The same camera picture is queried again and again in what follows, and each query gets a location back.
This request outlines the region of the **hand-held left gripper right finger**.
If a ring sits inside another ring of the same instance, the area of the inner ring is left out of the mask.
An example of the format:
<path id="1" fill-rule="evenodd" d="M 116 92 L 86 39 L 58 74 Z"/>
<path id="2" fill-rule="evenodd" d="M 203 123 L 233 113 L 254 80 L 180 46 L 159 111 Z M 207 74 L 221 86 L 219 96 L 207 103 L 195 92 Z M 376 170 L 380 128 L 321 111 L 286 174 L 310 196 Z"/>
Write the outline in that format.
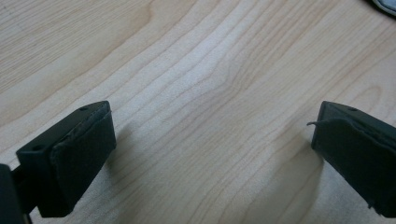
<path id="1" fill-rule="evenodd" d="M 396 218 L 396 127 L 357 108 L 324 101 L 311 147 L 379 215 Z"/>

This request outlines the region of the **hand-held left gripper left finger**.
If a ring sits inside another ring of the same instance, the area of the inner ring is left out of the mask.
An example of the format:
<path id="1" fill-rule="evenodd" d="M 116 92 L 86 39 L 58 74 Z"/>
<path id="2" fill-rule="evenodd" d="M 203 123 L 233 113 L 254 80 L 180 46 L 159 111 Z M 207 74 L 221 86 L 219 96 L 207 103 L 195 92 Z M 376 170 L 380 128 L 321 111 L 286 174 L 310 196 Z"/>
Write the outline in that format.
<path id="1" fill-rule="evenodd" d="M 17 192 L 24 212 L 70 214 L 116 147 L 110 104 L 75 110 L 17 151 Z"/>

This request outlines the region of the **grey rimmed object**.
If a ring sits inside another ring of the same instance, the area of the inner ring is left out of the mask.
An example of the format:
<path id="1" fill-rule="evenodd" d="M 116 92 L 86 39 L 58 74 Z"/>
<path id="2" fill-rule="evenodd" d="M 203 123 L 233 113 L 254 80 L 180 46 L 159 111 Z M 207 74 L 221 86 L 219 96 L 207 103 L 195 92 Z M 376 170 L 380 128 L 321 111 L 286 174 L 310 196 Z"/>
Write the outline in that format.
<path id="1" fill-rule="evenodd" d="M 364 0 L 375 10 L 396 17 L 396 0 Z"/>

